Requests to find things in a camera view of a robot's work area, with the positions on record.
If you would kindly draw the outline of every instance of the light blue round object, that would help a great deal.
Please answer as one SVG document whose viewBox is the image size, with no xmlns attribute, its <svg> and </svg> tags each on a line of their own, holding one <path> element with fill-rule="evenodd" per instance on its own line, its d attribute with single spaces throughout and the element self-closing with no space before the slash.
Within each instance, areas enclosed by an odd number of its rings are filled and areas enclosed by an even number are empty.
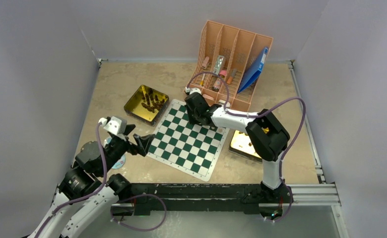
<svg viewBox="0 0 387 238">
<path fill-rule="evenodd" d="M 111 140 L 112 140 L 111 137 L 107 137 L 104 140 L 104 145 L 108 144 Z M 122 155 L 122 157 L 115 163 L 115 165 L 113 165 L 112 169 L 117 170 L 117 169 L 122 168 L 122 166 L 125 164 L 126 160 L 127 159 L 126 159 L 125 155 Z"/>
</svg>

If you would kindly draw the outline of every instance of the marble tabletop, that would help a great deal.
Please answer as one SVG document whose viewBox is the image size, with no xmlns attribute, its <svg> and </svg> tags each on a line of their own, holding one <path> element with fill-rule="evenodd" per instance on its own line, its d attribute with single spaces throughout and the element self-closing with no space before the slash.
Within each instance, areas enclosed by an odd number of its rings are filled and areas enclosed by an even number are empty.
<svg viewBox="0 0 387 238">
<path fill-rule="evenodd" d="M 170 100 L 183 101 L 183 89 L 192 76 L 196 63 L 127 63 L 103 62 L 97 78 L 77 151 L 90 140 L 95 140 L 95 126 L 101 117 L 121 116 L 136 124 L 132 133 L 146 135 L 154 131 L 124 111 L 124 105 L 141 84 L 169 95 Z M 265 64 L 256 85 L 250 112 L 271 108 L 278 102 L 296 96 L 294 82 L 287 64 Z M 301 118 L 298 102 L 292 101 L 274 111 L 275 116 L 294 136 Z M 131 182 L 161 183 L 259 183 L 262 164 L 229 152 L 234 131 L 230 130 L 223 151 L 211 179 L 204 182 L 177 169 L 140 155 L 126 154 L 126 163 L 120 169 L 110 169 L 108 175 L 121 173 Z M 102 139 L 108 135 L 100 131 Z M 285 157 L 283 176 L 289 184 L 319 183 L 308 133 L 303 129 Z"/>
</svg>

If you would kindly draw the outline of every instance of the green and white chessboard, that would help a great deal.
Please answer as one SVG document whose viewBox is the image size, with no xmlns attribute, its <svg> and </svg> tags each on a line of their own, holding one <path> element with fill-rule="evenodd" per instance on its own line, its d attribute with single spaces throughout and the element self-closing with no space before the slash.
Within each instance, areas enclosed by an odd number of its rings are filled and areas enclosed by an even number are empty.
<svg viewBox="0 0 387 238">
<path fill-rule="evenodd" d="M 189 124 L 185 103 L 172 100 L 159 121 L 148 156 L 208 181 L 229 129 Z"/>
</svg>

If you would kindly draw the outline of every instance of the blue binder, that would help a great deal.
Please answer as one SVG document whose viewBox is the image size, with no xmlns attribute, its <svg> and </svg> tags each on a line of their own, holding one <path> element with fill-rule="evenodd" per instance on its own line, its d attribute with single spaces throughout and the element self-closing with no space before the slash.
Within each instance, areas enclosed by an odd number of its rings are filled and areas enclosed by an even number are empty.
<svg viewBox="0 0 387 238">
<path fill-rule="evenodd" d="M 256 60 L 252 63 L 252 65 L 243 74 L 243 78 L 242 81 L 240 81 L 240 86 L 237 93 L 242 92 L 258 79 L 260 73 L 262 72 L 263 64 L 267 55 L 268 47 L 265 47 L 258 55 Z"/>
</svg>

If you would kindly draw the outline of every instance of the pink cap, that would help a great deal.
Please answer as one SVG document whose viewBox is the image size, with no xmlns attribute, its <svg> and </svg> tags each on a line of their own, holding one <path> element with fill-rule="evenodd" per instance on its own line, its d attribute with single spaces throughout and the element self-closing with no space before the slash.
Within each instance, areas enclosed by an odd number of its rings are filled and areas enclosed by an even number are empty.
<svg viewBox="0 0 387 238">
<path fill-rule="evenodd" d="M 225 76 L 227 76 L 227 70 L 222 70 L 222 71 L 220 71 L 219 74 L 224 75 L 224 77 L 225 77 Z"/>
</svg>

